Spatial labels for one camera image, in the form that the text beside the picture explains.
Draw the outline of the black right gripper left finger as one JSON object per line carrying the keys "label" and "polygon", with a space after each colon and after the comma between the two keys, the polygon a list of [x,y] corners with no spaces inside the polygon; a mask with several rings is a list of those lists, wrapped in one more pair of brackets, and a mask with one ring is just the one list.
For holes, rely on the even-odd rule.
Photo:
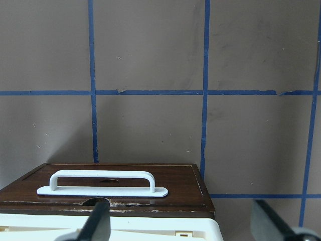
{"label": "black right gripper left finger", "polygon": [[97,198],[91,213],[79,232],[61,235],[55,240],[109,240],[111,235],[110,202]]}

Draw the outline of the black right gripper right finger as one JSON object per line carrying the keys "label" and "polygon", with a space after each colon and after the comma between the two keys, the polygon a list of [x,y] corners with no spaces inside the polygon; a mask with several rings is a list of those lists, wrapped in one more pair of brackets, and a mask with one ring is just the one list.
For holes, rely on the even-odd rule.
{"label": "black right gripper right finger", "polygon": [[255,240],[320,240],[313,230],[290,227],[264,200],[253,200],[251,234]]}

